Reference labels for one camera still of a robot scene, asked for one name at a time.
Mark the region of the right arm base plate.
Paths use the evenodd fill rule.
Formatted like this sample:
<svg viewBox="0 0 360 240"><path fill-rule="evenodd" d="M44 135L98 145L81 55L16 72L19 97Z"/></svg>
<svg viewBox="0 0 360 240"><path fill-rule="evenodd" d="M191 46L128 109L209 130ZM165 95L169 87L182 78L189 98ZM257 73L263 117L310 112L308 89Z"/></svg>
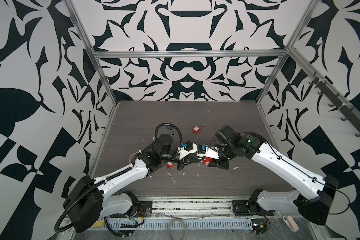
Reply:
<svg viewBox="0 0 360 240"><path fill-rule="evenodd" d="M266 211L256 202L251 202L249 200L233 200L232 205L233 213L237 217L274 216L274 211Z"/></svg>

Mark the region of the blue padlock far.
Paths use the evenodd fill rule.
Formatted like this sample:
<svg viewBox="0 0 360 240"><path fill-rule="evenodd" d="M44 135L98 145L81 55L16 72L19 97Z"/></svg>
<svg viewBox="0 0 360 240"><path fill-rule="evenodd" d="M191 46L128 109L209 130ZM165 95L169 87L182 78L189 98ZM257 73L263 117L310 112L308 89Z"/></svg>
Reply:
<svg viewBox="0 0 360 240"><path fill-rule="evenodd" d="M174 129L174 127L172 126L166 126L166 128L169 130L169 134L170 135L175 135L176 134L176 130Z"/></svg>

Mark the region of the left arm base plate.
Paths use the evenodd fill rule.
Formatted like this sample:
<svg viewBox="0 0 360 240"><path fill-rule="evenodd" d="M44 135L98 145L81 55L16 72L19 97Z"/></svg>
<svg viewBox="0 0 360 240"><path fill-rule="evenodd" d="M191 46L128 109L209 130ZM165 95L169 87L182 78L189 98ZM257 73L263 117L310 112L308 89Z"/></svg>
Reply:
<svg viewBox="0 0 360 240"><path fill-rule="evenodd" d="M116 214L114 217L147 217L152 213L152 208L152 201L140 201L138 204L133 204L125 214Z"/></svg>

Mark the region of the pink white clip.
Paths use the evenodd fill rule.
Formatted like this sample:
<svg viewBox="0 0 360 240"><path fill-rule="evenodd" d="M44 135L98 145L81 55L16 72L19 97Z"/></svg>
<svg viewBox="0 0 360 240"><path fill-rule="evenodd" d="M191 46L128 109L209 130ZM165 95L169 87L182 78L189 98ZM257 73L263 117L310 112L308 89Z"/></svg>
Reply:
<svg viewBox="0 0 360 240"><path fill-rule="evenodd" d="M300 228L292 216L283 216L282 219L293 233L299 231Z"/></svg>

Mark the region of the red padlock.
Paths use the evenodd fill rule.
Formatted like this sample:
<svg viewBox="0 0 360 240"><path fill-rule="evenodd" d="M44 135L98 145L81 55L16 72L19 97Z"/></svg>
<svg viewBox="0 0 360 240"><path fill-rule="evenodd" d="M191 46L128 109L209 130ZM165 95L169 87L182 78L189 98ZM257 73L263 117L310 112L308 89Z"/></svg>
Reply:
<svg viewBox="0 0 360 240"><path fill-rule="evenodd" d="M203 124L203 125L201 125L201 126L194 126L194 127L192 128L191 134L197 134L197 133L199 133L199 132L203 132L203 131L206 130L207 127L208 127L208 126L207 126L206 124Z"/></svg>
<svg viewBox="0 0 360 240"><path fill-rule="evenodd" d="M211 158L206 157L203 161L203 165L208 166L210 164L211 160L212 160Z"/></svg>
<svg viewBox="0 0 360 240"><path fill-rule="evenodd" d="M174 167L174 163L173 162L167 162L167 170L170 171L173 167Z"/></svg>

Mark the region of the tape roll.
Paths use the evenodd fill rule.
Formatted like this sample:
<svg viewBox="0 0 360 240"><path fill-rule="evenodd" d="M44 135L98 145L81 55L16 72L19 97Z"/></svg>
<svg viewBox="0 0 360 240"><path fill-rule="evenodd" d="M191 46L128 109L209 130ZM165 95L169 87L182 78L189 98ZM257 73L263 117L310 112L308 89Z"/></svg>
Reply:
<svg viewBox="0 0 360 240"><path fill-rule="evenodd" d="M134 163L135 160L140 156L141 154L139 152L133 153L130 157L129 157L129 163Z"/></svg>

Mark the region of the grey hook rail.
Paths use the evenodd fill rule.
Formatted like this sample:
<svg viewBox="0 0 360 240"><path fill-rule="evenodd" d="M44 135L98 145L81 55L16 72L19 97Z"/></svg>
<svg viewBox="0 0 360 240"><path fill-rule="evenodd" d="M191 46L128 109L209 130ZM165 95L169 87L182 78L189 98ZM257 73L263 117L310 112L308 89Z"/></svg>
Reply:
<svg viewBox="0 0 360 240"><path fill-rule="evenodd" d="M321 78L318 72L314 71L314 79L310 82L310 86L319 89L319 96L325 96L329 101L329 107L340 111L343 115L343 122L350 122L358 131L355 137L360 138L360 111L346 97L337 90L333 84L326 78Z"/></svg>

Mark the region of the yellow connector block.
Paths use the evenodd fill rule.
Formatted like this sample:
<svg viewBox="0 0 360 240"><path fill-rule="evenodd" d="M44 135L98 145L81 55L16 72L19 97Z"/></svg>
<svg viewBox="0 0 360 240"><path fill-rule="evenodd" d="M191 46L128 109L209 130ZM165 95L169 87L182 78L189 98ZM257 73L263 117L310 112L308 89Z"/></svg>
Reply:
<svg viewBox="0 0 360 240"><path fill-rule="evenodd" d="M96 221L91 228L92 229L102 229L105 227L105 221L104 220L100 220L100 221Z"/></svg>

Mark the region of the aluminium frame crossbar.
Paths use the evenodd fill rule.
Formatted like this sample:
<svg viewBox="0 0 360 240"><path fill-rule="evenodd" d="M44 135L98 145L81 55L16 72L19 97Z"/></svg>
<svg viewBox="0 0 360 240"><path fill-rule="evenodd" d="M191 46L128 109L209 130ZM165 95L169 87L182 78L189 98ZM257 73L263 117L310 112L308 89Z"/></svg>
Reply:
<svg viewBox="0 0 360 240"><path fill-rule="evenodd" d="M218 51L93 51L96 59L114 58L201 58L201 57L281 57L284 50L218 50Z"/></svg>

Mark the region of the small circuit board right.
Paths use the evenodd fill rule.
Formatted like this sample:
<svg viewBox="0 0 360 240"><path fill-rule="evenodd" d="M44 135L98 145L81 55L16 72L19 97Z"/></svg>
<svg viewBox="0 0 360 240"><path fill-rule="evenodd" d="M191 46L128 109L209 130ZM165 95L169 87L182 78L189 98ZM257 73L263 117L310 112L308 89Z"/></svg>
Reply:
<svg viewBox="0 0 360 240"><path fill-rule="evenodd" d="M262 236L266 232L268 232L271 228L270 222L267 220L267 218L264 219L254 219L252 220L252 233L257 236Z"/></svg>

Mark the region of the red padlock front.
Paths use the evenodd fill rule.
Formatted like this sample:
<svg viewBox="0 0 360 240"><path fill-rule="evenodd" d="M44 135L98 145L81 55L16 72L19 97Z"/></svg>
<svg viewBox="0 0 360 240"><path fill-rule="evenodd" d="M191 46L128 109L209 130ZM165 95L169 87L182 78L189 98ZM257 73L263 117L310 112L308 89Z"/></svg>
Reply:
<svg viewBox="0 0 360 240"><path fill-rule="evenodd" d="M173 162L167 162L167 170L170 171L173 167L174 167L174 163Z"/></svg>

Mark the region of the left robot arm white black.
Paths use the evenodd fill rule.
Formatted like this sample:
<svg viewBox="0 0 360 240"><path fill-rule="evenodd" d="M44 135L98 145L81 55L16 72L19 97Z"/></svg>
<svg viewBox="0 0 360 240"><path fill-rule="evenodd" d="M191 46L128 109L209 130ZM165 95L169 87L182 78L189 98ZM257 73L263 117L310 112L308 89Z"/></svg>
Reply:
<svg viewBox="0 0 360 240"><path fill-rule="evenodd" d="M178 170L197 163L206 151L204 145L184 142L180 129L175 125L157 125L153 141L135 153L125 167L94 179L86 175L78 181L63 204L64 211L55 223L54 231L61 233L74 228L81 233L99 218L114 214L133 216L139 200L132 192L122 193L115 201L111 201L110 197L122 188L149 177L166 163L177 164Z"/></svg>

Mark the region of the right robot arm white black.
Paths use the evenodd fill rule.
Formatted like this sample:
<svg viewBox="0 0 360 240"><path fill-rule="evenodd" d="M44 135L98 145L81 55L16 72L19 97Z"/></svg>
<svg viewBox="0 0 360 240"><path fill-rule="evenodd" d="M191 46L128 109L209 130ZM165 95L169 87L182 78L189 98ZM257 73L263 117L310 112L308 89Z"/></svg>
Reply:
<svg viewBox="0 0 360 240"><path fill-rule="evenodd" d="M211 160L211 167L228 169L230 160L247 158L268 168L294 188L286 193L259 191L253 194L257 207L263 211L298 212L319 226L327 223L335 195L339 192L336 178L330 175L323 177L305 169L254 132L240 134L225 125L215 133L215 137L220 142L219 157Z"/></svg>

